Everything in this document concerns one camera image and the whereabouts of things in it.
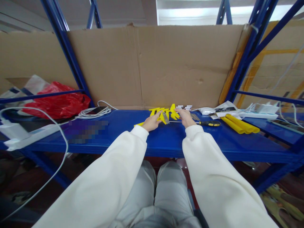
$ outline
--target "red plastic bag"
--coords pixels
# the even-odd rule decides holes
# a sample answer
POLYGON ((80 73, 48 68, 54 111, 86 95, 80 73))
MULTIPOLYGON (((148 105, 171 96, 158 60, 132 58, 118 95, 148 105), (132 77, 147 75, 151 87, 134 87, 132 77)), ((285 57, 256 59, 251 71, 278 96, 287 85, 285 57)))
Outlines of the red plastic bag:
MULTIPOLYGON (((72 87, 59 82, 52 82, 47 88, 37 94, 55 93, 74 90, 72 87)), ((69 93, 52 97, 37 98, 34 102, 25 104, 25 107, 39 108, 53 119, 70 118, 87 109, 91 99, 81 93, 69 93)), ((33 116, 48 119, 46 115, 35 109, 22 109, 23 112, 33 116)))

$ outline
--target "cardboard box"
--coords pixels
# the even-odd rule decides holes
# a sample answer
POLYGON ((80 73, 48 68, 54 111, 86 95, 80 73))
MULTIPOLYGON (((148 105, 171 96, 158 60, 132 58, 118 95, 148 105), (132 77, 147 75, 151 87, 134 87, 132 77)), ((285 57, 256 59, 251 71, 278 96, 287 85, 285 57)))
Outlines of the cardboard box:
MULTIPOLYGON (((243 25, 106 28, 68 32, 92 98, 119 109, 216 107, 243 25)), ((2 79, 37 74, 77 89, 56 36, 0 33, 2 79)))

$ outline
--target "person's left hand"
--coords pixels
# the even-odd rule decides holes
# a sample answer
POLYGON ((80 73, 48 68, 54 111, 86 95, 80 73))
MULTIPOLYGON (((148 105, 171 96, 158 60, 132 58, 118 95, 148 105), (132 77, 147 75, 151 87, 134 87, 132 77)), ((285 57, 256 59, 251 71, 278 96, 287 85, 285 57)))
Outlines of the person's left hand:
POLYGON ((150 116, 148 117, 144 124, 142 125, 142 127, 144 129, 146 129, 148 132, 149 131, 152 131, 152 130, 155 130, 159 123, 161 122, 161 120, 157 120, 159 118, 159 115, 162 113, 163 111, 159 111, 157 112, 154 116, 150 116))

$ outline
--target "white pants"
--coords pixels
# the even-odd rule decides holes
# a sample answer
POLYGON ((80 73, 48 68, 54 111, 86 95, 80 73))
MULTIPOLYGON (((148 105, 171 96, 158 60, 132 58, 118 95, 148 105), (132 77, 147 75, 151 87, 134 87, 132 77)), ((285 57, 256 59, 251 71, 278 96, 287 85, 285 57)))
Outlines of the white pants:
POLYGON ((149 227, 144 221, 151 216, 158 217, 158 227, 201 227, 193 215, 185 175, 175 162, 161 166, 156 185, 155 170, 148 161, 143 161, 128 199, 110 227, 141 223, 149 227))

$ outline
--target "hand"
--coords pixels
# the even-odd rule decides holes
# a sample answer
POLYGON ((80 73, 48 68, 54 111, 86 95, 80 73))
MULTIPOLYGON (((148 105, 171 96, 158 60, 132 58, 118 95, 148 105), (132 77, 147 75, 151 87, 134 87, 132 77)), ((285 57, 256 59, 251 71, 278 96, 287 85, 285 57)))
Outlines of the hand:
POLYGON ((190 127, 192 125, 196 125, 196 123, 192 119, 191 114, 188 110, 174 109, 174 111, 179 113, 180 118, 181 118, 181 123, 184 125, 185 128, 190 127))
POLYGON ((148 117, 144 124, 142 125, 142 127, 144 129, 146 129, 148 132, 155 130, 159 123, 161 122, 161 120, 157 120, 159 118, 159 115, 162 113, 162 111, 157 112, 154 116, 150 116, 148 117))

